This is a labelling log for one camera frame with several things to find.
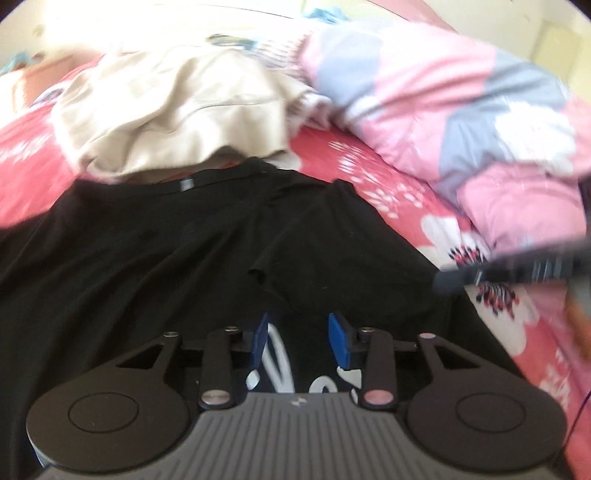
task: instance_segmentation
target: metal screw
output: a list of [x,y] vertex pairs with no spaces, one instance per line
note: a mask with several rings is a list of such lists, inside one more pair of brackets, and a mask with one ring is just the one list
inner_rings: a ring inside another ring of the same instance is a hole
[[394,395],[387,390],[370,390],[365,393],[363,399],[370,405],[383,406],[394,401]]
[[207,390],[201,400],[206,405],[224,405],[230,401],[230,394],[225,390]]

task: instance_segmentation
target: white print on black fabric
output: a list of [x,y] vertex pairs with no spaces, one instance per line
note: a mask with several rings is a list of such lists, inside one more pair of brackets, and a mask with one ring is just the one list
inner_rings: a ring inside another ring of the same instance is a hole
[[[267,372],[273,389],[277,393],[296,393],[294,386],[293,375],[291,373],[291,365],[289,357],[287,356],[287,350],[285,344],[281,339],[279,330],[272,323],[269,324],[269,337],[267,344],[262,353],[262,366]],[[275,355],[271,353],[271,347],[275,352]],[[341,367],[338,367],[337,375],[345,380],[350,385],[361,388],[361,370],[350,370],[345,371]],[[246,379],[246,387],[248,390],[255,388],[261,377],[256,370],[253,370]],[[336,393],[338,387],[335,381],[327,375],[321,375],[316,378],[308,389],[309,393]]]

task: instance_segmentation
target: black cloth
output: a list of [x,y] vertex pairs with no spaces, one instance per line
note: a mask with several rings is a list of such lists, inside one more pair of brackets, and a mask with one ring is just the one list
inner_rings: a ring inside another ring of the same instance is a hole
[[152,186],[78,180],[47,213],[0,231],[0,478],[38,468],[24,427],[36,398],[168,330],[204,339],[271,312],[271,350],[289,369],[275,359],[259,390],[305,392],[326,377],[351,388],[327,339],[336,310],[517,371],[465,295],[431,292],[435,272],[344,181],[259,160]]

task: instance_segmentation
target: gray ribbed plate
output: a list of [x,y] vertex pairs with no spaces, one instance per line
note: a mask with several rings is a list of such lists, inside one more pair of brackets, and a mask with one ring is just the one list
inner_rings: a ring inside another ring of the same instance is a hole
[[[46,469],[40,480],[101,477]],[[349,394],[255,394],[203,414],[185,441],[143,468],[109,480],[560,480],[547,468],[510,475],[455,470],[432,459],[393,415]]]

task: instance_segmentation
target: black round pad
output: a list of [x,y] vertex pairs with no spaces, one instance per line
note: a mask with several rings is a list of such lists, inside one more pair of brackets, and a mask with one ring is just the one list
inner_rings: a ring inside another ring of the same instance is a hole
[[460,400],[456,413],[465,425],[485,433],[510,432],[525,420],[525,409],[517,400],[494,393],[479,393]]
[[94,393],[72,405],[70,421],[89,433],[109,433],[124,429],[138,416],[138,403],[119,393]]
[[49,463],[113,473],[144,465],[174,447],[189,426],[183,398],[150,370],[96,370],[39,398],[27,433]]
[[545,392],[492,369],[446,371],[411,401],[415,440],[446,463],[507,473],[540,465],[561,447],[566,419]]

